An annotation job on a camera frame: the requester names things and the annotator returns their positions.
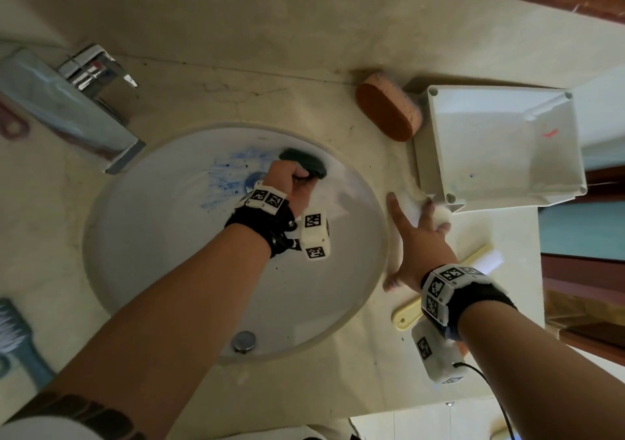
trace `faucet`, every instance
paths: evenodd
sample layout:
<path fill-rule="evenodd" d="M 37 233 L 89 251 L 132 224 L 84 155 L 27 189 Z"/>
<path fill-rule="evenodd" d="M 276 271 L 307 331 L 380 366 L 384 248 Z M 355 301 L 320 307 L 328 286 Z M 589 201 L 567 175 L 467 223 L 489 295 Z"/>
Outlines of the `faucet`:
<path fill-rule="evenodd" d="M 0 62 L 0 91 L 107 174 L 144 147 L 128 122 L 98 97 L 115 78 L 137 83 L 101 46 L 91 44 L 56 70 L 22 48 Z"/>

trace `wrist strap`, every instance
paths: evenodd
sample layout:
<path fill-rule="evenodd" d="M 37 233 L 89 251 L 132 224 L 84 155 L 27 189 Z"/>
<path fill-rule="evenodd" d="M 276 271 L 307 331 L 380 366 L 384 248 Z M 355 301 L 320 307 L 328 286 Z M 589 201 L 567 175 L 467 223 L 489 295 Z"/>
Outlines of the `wrist strap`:
<path fill-rule="evenodd" d="M 492 300 L 516 306 L 506 291 L 479 270 L 447 264 L 432 270 L 422 285 L 421 309 L 441 334 L 462 341 L 458 321 L 462 313 L 476 302 Z"/>
<path fill-rule="evenodd" d="M 271 248 L 271 257 L 287 249 L 298 249 L 297 240 L 286 237 L 298 224 L 286 195 L 272 187 L 259 187 L 241 199 L 226 225 L 242 224 L 260 234 Z"/>

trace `white plastic box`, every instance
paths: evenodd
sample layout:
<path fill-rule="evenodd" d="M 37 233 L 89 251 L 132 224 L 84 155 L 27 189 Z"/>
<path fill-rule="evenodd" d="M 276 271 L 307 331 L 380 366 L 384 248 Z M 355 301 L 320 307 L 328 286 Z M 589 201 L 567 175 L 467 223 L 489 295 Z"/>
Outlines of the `white plastic box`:
<path fill-rule="evenodd" d="M 551 206 L 586 194 L 568 90 L 430 86 L 419 105 L 419 184 L 452 212 Z"/>

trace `black cable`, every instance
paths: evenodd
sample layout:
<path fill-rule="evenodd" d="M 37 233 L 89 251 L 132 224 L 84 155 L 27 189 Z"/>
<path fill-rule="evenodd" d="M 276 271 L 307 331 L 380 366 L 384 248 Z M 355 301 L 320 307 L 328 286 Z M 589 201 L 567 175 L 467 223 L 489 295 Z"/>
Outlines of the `black cable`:
<path fill-rule="evenodd" d="M 482 376 L 482 379 L 484 381 L 486 381 L 486 383 L 490 386 L 490 383 L 486 379 L 486 376 L 477 367 L 473 367 L 472 365 L 466 364 L 466 363 L 454 363 L 453 366 L 454 367 L 465 366 L 465 367 L 468 367 L 468 368 L 472 369 L 473 371 L 478 373 L 480 376 Z M 508 427 L 508 432 L 510 432 L 510 439 L 511 440 L 515 440 L 514 431 L 512 430 L 512 424 L 510 423 L 510 419 L 507 417 L 506 410 L 504 409 L 504 406 L 502 406 L 501 403 L 499 402 L 499 399 L 497 399 L 497 404 L 499 404 L 499 407 L 501 408 L 501 412 L 504 414 L 504 420 L 506 421 L 506 426 Z"/>

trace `floor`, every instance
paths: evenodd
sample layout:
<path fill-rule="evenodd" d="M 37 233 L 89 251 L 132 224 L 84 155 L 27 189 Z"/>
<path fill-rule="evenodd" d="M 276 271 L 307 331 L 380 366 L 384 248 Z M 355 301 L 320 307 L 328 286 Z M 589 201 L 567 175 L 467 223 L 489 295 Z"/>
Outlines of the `floor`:
<path fill-rule="evenodd" d="M 363 440 L 489 440 L 506 427 L 494 397 L 352 420 Z"/>

